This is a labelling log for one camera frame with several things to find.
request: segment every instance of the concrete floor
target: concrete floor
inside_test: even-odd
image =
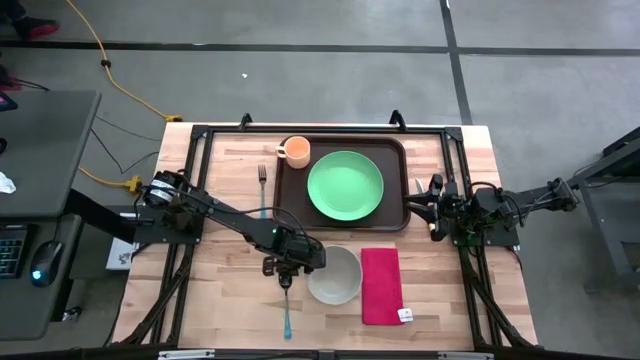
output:
[[[24,1],[34,16],[61,20],[52,39],[91,39],[62,0]],[[446,45],[437,0],[77,0],[105,41],[220,44]],[[460,46],[640,48],[633,0],[449,0]],[[10,29],[3,29],[11,37]],[[16,76],[53,90],[102,92],[99,115],[159,138],[163,120],[119,93],[93,50],[2,49]],[[461,124],[448,55],[110,51],[124,87],[187,121]],[[474,124],[489,126],[503,186],[537,187],[569,177],[603,146],[637,127],[640,57],[462,56]],[[157,151],[100,121],[95,131],[128,166]],[[95,139],[82,165],[124,180],[152,176],[155,158],[121,175]],[[107,205],[121,190],[78,175],[78,190]],[[595,241],[586,211],[535,213],[520,231],[522,261],[540,344],[556,350],[640,357],[640,294],[588,296]],[[77,290],[85,314],[36,342],[0,352],[100,346],[115,317],[122,277]]]

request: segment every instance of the fork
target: fork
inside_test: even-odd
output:
[[[264,184],[267,183],[267,168],[264,165],[258,165],[258,181],[260,181],[260,198],[261,198],[261,205],[260,207],[263,208],[262,210],[260,210],[260,218],[261,219],[266,219],[267,218],[267,210],[264,209],[265,205],[264,205]]]

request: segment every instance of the wooden tabletop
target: wooden tabletop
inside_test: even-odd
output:
[[[157,170],[184,167],[192,124],[167,126]],[[464,142],[473,181],[500,184],[489,130],[463,126]],[[273,203],[275,146],[286,134],[217,134],[207,178],[207,191],[238,209],[260,206],[257,165],[265,164],[267,204]],[[435,173],[444,173],[437,136],[390,135],[405,147],[409,189],[415,178],[425,185]],[[296,348],[353,350],[464,350],[472,348],[469,318],[456,249],[445,239],[428,239],[427,224],[413,216],[396,233],[314,232],[326,245],[340,245],[360,256],[360,249],[395,247],[400,257],[402,295],[414,321],[403,326],[365,326],[361,298],[341,306],[324,305],[307,289],[305,276],[294,278],[289,291],[293,339],[285,341],[284,296],[277,277],[261,273],[264,254],[237,233],[207,221],[196,247],[180,336],[180,347]],[[131,333],[158,296],[167,252],[152,245],[133,262],[114,341]],[[522,274],[514,255],[488,248],[487,259],[497,303],[531,342],[536,342]],[[164,333],[173,312],[169,304]],[[483,334],[489,339],[486,312],[479,307]]]

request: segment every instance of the label tag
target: label tag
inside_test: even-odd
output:
[[[157,186],[157,187],[162,187],[162,188],[166,188],[166,189],[173,189],[175,190],[176,188],[174,188],[173,186],[160,181],[160,180],[153,180],[151,182],[151,186]],[[155,195],[159,198],[162,198],[168,202],[171,202],[171,200],[173,200],[173,195],[171,194],[171,192],[167,192],[167,191],[162,191],[160,189],[153,189],[150,192],[151,195]]]
[[[411,322],[411,321],[413,321],[413,313],[411,312],[411,309],[409,309],[409,308],[404,308],[404,309],[398,310],[398,316],[400,316],[400,321],[402,321],[402,322]]]

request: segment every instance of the yellow cable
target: yellow cable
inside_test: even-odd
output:
[[[82,171],[85,175],[87,175],[88,177],[92,178],[93,180],[103,184],[103,185],[108,185],[108,186],[118,186],[118,187],[126,187],[127,183],[116,183],[116,182],[111,182],[111,181],[107,181],[107,180],[103,180],[100,179],[97,176],[91,175],[90,172],[88,172],[87,170],[83,169],[83,168],[78,168],[78,170]]]
[[[107,58],[107,52],[104,50],[104,46],[102,46],[102,42],[100,41],[100,39],[98,38],[98,35],[96,34],[96,32],[93,30],[93,27],[91,26],[91,24],[89,23],[89,21],[87,20],[87,18],[84,17],[84,15],[82,15],[82,12],[80,12],[80,10],[78,10],[78,8],[73,5],[73,3],[71,2],[71,0],[67,0],[67,3],[69,4],[69,6],[71,6],[73,8],[73,10],[75,10],[75,12],[78,14],[78,16],[80,16],[80,18],[82,19],[82,21],[84,21],[84,23],[87,25],[87,27],[89,28],[89,30],[91,31],[91,34],[93,34],[93,38],[96,40],[96,42],[98,43],[98,46],[100,47],[100,51],[102,52],[102,59],[105,62],[108,62],[109,59]],[[109,65],[105,65],[103,66],[104,69],[107,72],[107,76],[109,77],[109,81],[111,81],[111,83],[113,84],[113,86],[115,86],[118,90],[122,91],[125,95],[129,96],[130,98],[136,100],[137,102],[141,103],[142,105],[146,106],[147,108],[149,108],[149,110],[153,111],[154,113],[162,116],[165,121],[167,122],[172,122],[172,121],[182,121],[182,116],[180,115],[167,115],[162,113],[160,110],[156,109],[155,107],[151,106],[148,102],[142,100],[141,98],[133,95],[132,93],[130,93],[129,91],[127,91],[126,89],[124,89],[122,86],[118,85],[118,83],[113,79],[113,76],[111,75],[111,70],[109,69],[110,66],[110,62],[108,63]]]

